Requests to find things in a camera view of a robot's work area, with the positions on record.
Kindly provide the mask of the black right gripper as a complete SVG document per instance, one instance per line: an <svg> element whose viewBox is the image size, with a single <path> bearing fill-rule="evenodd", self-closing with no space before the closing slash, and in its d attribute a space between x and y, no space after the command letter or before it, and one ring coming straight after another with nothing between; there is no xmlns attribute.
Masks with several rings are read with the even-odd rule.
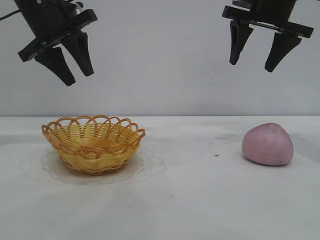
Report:
<svg viewBox="0 0 320 240"><path fill-rule="evenodd" d="M301 43L298 36L310 38L314 29L309 26L290 22L295 0L233 0L235 7L226 5L222 17L231 19L231 50L229 63L236 65L247 40L253 32L247 21L264 28L274 29L270 53L264 69L272 73L283 58Z"/></svg>

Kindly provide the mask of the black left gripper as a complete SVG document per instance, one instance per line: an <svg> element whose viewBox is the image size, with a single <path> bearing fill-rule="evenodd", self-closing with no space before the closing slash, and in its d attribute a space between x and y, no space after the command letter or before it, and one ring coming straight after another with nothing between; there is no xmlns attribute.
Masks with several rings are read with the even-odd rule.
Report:
<svg viewBox="0 0 320 240"><path fill-rule="evenodd" d="M62 49L51 46L56 45L65 35L97 21L93 9L83 9L83 3L76 0L16 0L15 4L35 35L35 39L18 53L21 60L27 62L34 58L66 86L73 85L76 80ZM76 31L66 36L64 47L86 77L94 74L87 33Z"/></svg>

